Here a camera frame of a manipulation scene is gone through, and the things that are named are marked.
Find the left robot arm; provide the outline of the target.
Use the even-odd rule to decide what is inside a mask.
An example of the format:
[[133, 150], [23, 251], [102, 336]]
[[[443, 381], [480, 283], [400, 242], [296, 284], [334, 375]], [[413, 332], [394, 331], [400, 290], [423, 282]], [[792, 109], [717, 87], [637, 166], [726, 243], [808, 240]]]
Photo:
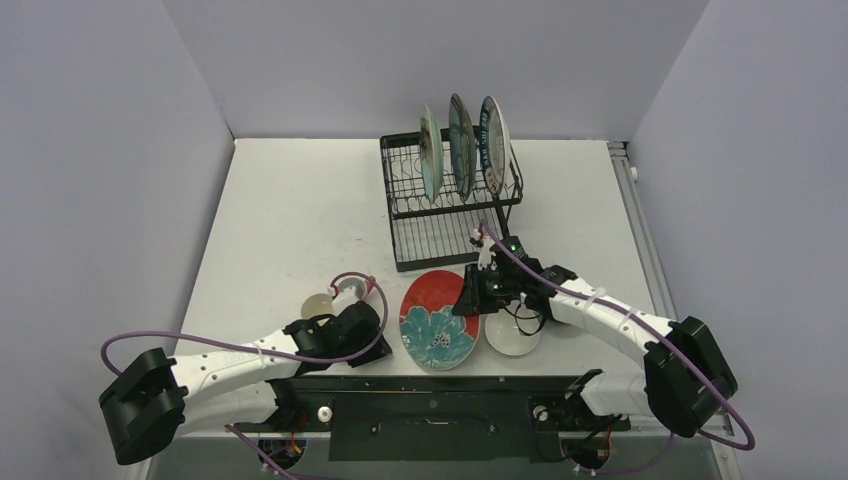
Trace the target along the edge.
[[386, 311], [356, 301], [337, 314], [293, 320], [245, 344], [187, 334], [185, 340], [208, 346], [208, 352], [168, 356], [157, 347], [124, 369], [111, 362], [108, 350], [117, 340], [108, 339], [101, 358], [115, 378], [98, 404], [117, 463], [147, 460], [178, 436], [215, 423], [291, 427], [298, 402], [274, 392], [272, 382], [389, 355], [383, 337], [387, 320]]

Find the red and blue plate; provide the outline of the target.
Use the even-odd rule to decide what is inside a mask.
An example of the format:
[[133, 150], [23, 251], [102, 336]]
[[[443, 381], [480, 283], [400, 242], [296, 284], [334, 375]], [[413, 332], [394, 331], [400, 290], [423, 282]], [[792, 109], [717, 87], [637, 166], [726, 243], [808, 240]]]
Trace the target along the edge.
[[399, 310], [399, 335], [412, 361], [428, 372], [445, 372], [464, 363], [480, 337], [480, 318], [458, 316], [463, 278], [448, 270], [433, 270], [408, 287]]

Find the green rimmed white plate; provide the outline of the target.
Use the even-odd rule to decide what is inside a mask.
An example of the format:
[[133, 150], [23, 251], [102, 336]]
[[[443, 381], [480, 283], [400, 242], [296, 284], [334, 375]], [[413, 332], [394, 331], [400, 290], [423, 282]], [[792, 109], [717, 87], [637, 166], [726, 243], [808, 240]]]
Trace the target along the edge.
[[490, 194], [497, 197], [504, 186], [504, 175], [511, 156], [511, 142], [503, 113], [492, 96], [485, 97], [482, 102], [479, 126], [483, 177]]

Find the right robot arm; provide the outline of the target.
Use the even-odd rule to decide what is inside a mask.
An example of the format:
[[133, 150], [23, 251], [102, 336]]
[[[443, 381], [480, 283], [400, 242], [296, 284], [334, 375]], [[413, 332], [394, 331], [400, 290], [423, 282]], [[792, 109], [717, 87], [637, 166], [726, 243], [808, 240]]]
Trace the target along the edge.
[[522, 305], [542, 323], [574, 326], [641, 366], [639, 374], [597, 373], [564, 400], [566, 418], [588, 427], [601, 416], [643, 415], [691, 438], [738, 391], [738, 382], [708, 326], [676, 321], [620, 301], [559, 265], [542, 266], [520, 240], [479, 233], [453, 312], [488, 315]]

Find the blue glazed plate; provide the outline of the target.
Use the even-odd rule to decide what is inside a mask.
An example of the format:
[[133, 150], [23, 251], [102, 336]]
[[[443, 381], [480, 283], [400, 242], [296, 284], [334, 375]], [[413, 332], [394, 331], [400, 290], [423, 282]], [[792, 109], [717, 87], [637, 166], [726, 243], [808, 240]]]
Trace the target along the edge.
[[475, 182], [476, 139], [469, 112], [457, 93], [450, 99], [448, 137], [456, 190], [465, 202]]

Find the black wire dish rack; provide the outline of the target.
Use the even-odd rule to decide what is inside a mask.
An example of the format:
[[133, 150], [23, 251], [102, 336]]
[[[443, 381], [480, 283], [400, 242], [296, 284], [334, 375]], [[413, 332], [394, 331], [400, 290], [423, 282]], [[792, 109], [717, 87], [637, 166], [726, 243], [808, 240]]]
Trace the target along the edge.
[[471, 233], [484, 220], [500, 236], [508, 236], [512, 208], [523, 200], [524, 179], [514, 152], [498, 195], [489, 191], [481, 168], [466, 199], [458, 193], [451, 170], [448, 133], [441, 131], [444, 183], [430, 201], [421, 173], [420, 134], [385, 135], [379, 139], [389, 229], [396, 270], [410, 272], [477, 259]]

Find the large pink mug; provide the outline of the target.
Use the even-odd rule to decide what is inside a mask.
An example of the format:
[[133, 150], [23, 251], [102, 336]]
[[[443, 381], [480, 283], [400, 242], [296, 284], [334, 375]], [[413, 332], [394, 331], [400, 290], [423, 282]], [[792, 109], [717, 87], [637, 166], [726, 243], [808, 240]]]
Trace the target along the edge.
[[304, 300], [300, 308], [302, 319], [334, 314], [333, 297], [326, 293], [317, 293]]

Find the light teal flower plate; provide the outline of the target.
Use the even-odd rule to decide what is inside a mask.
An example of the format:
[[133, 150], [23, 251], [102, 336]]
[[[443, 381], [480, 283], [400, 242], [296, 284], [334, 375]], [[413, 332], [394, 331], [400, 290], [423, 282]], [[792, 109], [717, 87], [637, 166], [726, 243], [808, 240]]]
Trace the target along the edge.
[[441, 128], [427, 104], [420, 113], [420, 168], [425, 196], [433, 204], [440, 193], [444, 177], [444, 154]]

